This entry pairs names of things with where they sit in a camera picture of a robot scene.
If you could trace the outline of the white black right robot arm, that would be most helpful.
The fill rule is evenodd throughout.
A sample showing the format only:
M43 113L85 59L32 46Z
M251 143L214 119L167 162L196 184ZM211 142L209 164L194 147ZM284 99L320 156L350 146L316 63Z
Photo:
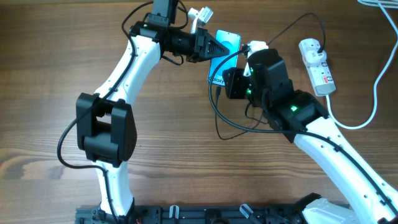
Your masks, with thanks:
M271 127L308 154L345 196L360 223L397 223L397 190L391 187L343 136L326 108L310 93L295 90L275 49L241 49L246 68L233 91L262 109Z

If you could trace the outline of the white power strip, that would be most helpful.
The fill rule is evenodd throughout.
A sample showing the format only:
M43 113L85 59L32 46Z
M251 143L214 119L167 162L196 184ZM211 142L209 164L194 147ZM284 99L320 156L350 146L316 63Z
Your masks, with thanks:
M321 45L316 39L304 39L299 43L298 47L303 59L305 52L309 50L319 51ZM305 66L305 68L307 69L316 96L327 96L336 90L334 79L326 61L316 67Z

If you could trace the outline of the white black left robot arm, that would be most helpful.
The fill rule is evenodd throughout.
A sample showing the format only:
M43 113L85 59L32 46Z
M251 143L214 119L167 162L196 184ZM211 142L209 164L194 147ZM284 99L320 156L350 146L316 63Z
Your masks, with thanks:
M91 210L78 209L77 223L133 223L134 196L127 162L137 142L132 107L150 71L165 52L197 63L226 56L229 50L204 29L209 7L185 10L189 32L175 27L181 1L152 1L152 11L128 31L126 50L116 68L94 94L76 101L77 144L97 170L102 200Z

